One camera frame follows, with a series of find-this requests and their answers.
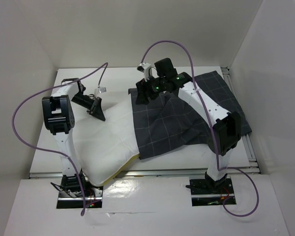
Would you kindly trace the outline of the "dark grey checked pillowcase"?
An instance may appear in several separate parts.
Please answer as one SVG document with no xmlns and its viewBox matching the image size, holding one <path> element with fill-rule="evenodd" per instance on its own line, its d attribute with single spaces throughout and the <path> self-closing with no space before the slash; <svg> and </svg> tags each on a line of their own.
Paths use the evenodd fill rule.
<svg viewBox="0 0 295 236">
<path fill-rule="evenodd" d="M 238 112 L 234 95 L 217 71 L 198 75 L 195 80 L 220 106 L 230 112 Z M 141 160 L 165 154 L 183 145 L 207 143 L 210 136 L 208 124 L 191 106 L 174 94 L 162 93 L 148 105 L 136 105 L 137 89 L 130 88 L 128 93 Z M 248 123 L 245 133 L 251 132 Z"/>
</svg>

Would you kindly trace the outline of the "white pillow yellow edge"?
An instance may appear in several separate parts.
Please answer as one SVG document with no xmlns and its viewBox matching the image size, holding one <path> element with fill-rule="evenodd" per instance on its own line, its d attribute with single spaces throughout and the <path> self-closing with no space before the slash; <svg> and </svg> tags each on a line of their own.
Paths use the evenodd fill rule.
<svg viewBox="0 0 295 236">
<path fill-rule="evenodd" d="M 105 121 L 87 116 L 76 122 L 73 143 L 89 182 L 103 186 L 139 158 L 131 99 L 105 110 Z"/>
</svg>

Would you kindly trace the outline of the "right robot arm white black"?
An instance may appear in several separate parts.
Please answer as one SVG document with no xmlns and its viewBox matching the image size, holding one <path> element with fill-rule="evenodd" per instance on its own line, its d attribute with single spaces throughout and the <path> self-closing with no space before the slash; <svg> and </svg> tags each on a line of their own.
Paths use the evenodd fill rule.
<svg viewBox="0 0 295 236">
<path fill-rule="evenodd" d="M 154 64 L 157 77 L 153 77 L 152 65 L 141 62 L 137 70 L 144 77 L 136 83 L 138 97 L 136 104 L 147 105 L 162 92 L 169 92 L 191 106 L 209 125 L 209 146 L 214 160 L 205 173 L 205 188 L 217 192 L 227 178 L 231 153 L 241 139 L 241 117 L 218 105 L 196 83 L 194 74 L 178 73 L 169 58 Z"/>
</svg>

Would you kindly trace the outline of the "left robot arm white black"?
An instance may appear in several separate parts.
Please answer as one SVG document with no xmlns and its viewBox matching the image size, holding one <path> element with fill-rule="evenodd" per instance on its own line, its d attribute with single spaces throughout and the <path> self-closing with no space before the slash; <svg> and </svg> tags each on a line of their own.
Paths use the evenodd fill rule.
<svg viewBox="0 0 295 236">
<path fill-rule="evenodd" d="M 85 108 L 86 112 L 94 118 L 101 121 L 106 119 L 101 107 L 102 99 L 85 95 L 86 88 L 77 78 L 64 79 L 61 85 L 62 87 L 51 96 L 42 98 L 44 124 L 53 135 L 61 153 L 60 190 L 82 196 L 87 191 L 87 183 L 73 144 L 75 117 L 71 103 Z"/>
</svg>

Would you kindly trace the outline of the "front aluminium rail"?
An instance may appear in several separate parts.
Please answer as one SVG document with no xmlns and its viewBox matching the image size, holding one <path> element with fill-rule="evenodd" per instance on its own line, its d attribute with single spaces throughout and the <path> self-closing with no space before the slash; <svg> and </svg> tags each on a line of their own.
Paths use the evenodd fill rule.
<svg viewBox="0 0 295 236">
<path fill-rule="evenodd" d="M 205 169 L 181 169 L 181 170 L 152 170 L 152 171 L 121 171 L 116 178 L 126 177 L 172 177 L 172 176 L 198 176 L 204 175 Z M 29 179 L 61 178 L 61 173 L 31 173 Z"/>
</svg>

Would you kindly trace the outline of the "aluminium rail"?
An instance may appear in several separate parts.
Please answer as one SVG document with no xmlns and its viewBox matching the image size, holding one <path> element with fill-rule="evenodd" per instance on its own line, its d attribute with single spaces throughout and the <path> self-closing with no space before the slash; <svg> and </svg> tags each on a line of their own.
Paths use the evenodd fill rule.
<svg viewBox="0 0 295 236">
<path fill-rule="evenodd" d="M 232 92 L 232 94 L 235 97 L 236 106 L 239 107 L 236 110 L 238 111 L 238 113 L 239 113 L 239 115 L 241 117 L 240 118 L 241 134 L 242 134 L 241 140 L 243 142 L 243 145 L 244 145 L 244 148 L 245 148 L 245 151 L 246 151 L 246 156 L 247 156 L 247 159 L 249 161 L 249 168 L 251 169 L 250 171 L 248 171 L 248 173 L 250 173 L 250 174 L 261 174 L 259 164 L 257 162 L 257 159 L 255 157 L 255 154 L 254 154 L 254 151 L 253 151 L 253 148 L 252 148 L 252 145 L 251 145 L 251 141 L 250 141 L 250 138 L 249 138 L 249 133 L 247 133 L 247 134 L 245 133 L 245 130 L 248 127 L 248 123 L 246 122 L 246 119 L 244 117 L 244 113 L 240 108 L 239 102 L 237 101 L 236 93 L 235 93 L 235 89 L 234 89 L 234 86 L 233 86 L 233 83 L 232 83 L 232 80 L 231 80 L 229 69 L 227 67 L 221 67 L 221 71 L 222 71 L 224 81 L 227 83 L 230 91 Z"/>
<path fill-rule="evenodd" d="M 172 176 L 198 176 L 204 175 L 205 169 L 181 169 L 181 170 L 152 170 L 152 171 L 121 171 L 116 178 L 126 177 L 172 177 Z M 61 178 L 61 173 L 31 173 L 29 179 Z"/>
</svg>

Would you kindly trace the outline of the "right side aluminium rail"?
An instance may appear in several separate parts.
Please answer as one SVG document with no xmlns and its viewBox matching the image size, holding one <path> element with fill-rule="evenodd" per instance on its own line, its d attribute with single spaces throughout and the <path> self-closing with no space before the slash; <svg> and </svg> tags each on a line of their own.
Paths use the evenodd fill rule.
<svg viewBox="0 0 295 236">
<path fill-rule="evenodd" d="M 252 145 L 251 145 L 251 141 L 250 141 L 250 138 L 249 138 L 249 133 L 247 133 L 247 134 L 245 133 L 245 130 L 248 127 L 248 123 L 246 122 L 246 119 L 244 117 L 244 113 L 240 108 L 239 102 L 237 101 L 236 93 L 235 93 L 235 89 L 234 89 L 234 86 L 233 86 L 233 83 L 232 83 L 232 80 L 231 80 L 229 69 L 227 67 L 221 67 L 221 71 L 222 71 L 224 81 L 227 83 L 230 91 L 232 92 L 232 94 L 235 97 L 236 106 L 239 107 L 236 110 L 238 111 L 238 113 L 239 113 L 239 115 L 241 117 L 240 118 L 241 134 L 242 134 L 241 140 L 243 142 L 243 145 L 244 145 L 244 148 L 245 148 L 245 151 L 246 151 L 246 156 L 247 156 L 247 159 L 249 161 L 249 168 L 251 169 L 250 171 L 248 171 L 248 173 L 250 173 L 250 174 L 261 174 L 259 164 L 257 162 L 257 159 L 255 157 L 255 154 L 254 154 L 254 151 L 253 151 L 253 148 L 252 148 Z"/>
</svg>

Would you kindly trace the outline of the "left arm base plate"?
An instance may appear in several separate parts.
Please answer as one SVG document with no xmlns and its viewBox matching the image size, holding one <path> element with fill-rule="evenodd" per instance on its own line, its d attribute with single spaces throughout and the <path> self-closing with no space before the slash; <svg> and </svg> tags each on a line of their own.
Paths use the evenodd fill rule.
<svg viewBox="0 0 295 236">
<path fill-rule="evenodd" d="M 56 209 L 83 208 L 83 196 L 80 191 L 64 190 L 62 185 L 51 182 L 59 192 Z M 85 183 L 85 199 L 87 208 L 102 208 L 103 187 L 95 187 L 89 181 Z"/>
</svg>

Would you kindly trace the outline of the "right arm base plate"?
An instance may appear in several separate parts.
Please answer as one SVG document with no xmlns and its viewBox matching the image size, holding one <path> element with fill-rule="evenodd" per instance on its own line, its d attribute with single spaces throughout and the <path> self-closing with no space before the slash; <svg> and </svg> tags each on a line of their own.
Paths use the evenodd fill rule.
<svg viewBox="0 0 295 236">
<path fill-rule="evenodd" d="M 216 188 L 210 188 L 205 179 L 190 179 L 185 186 L 190 190 L 193 207 L 218 206 L 227 200 L 225 205 L 236 205 L 233 183 L 227 178 Z"/>
</svg>

